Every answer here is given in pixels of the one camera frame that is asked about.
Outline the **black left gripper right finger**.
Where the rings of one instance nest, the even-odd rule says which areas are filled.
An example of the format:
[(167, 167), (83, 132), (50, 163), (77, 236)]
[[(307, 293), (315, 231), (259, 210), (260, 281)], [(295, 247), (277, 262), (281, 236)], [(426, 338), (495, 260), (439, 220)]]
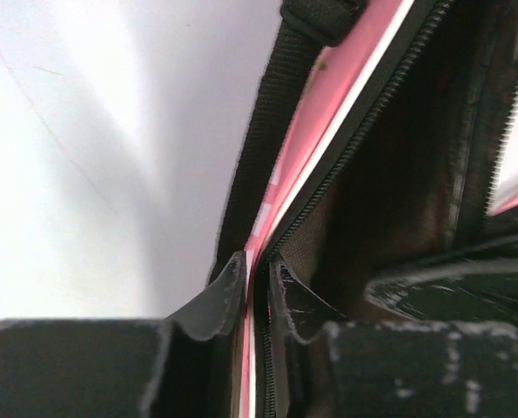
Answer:
[(346, 320), (270, 267), (278, 417), (518, 417), (518, 328)]

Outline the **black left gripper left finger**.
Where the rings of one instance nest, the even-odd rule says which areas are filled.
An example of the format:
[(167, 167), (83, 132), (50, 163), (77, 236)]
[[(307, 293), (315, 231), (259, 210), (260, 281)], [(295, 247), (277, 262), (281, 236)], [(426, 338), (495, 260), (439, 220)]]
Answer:
[(246, 256), (164, 319), (1, 320), (0, 417), (235, 417)]

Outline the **pink racket bag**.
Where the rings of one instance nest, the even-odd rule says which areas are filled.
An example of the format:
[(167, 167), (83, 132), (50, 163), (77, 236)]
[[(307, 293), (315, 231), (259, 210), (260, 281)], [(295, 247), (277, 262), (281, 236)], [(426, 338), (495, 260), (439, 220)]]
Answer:
[(518, 328), (518, 1), (285, 1), (217, 247), (247, 252), (239, 417), (274, 413), (269, 267), (350, 322)]

